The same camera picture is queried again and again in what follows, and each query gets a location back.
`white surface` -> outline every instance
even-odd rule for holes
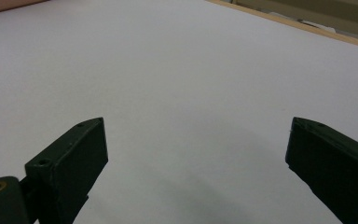
[[[0,176],[103,116],[76,223],[340,223],[284,162],[293,116],[358,140],[358,47],[204,1],[0,13]]]

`wooden edge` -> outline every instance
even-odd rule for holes
[[[233,9],[237,9],[239,11],[247,12],[249,14],[252,14],[252,15],[255,15],[255,16],[258,16],[258,17],[262,17],[262,18],[270,20],[270,21],[276,21],[276,22],[279,22],[279,23],[282,23],[282,24],[285,24],[285,25],[295,27],[297,29],[301,29],[301,30],[304,30],[304,31],[315,33],[317,35],[327,36],[329,38],[333,38],[333,39],[336,39],[336,40],[340,40],[340,41],[347,42],[347,43],[350,43],[350,44],[358,46],[358,39],[354,38],[354,37],[351,37],[351,36],[331,33],[331,32],[325,31],[323,29],[319,29],[319,28],[316,28],[316,27],[312,27],[312,26],[300,23],[298,21],[290,21],[290,20],[287,20],[287,19],[282,18],[282,17],[269,15],[267,13],[256,11],[256,10],[253,10],[253,9],[250,9],[250,8],[247,8],[247,7],[240,7],[240,6],[237,6],[237,5],[234,5],[234,4],[230,4],[228,2],[223,2],[221,0],[207,0],[207,1],[211,2],[211,3],[215,3],[215,4],[223,6],[223,7],[230,7],[230,8],[233,8]]]
[[[0,12],[7,11],[18,7],[27,7],[30,5],[46,2],[48,0],[0,0]]]

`white table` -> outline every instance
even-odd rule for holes
[[[358,47],[196,0],[0,13],[0,176],[99,116],[76,224],[340,223],[284,155],[294,116],[358,141]]]

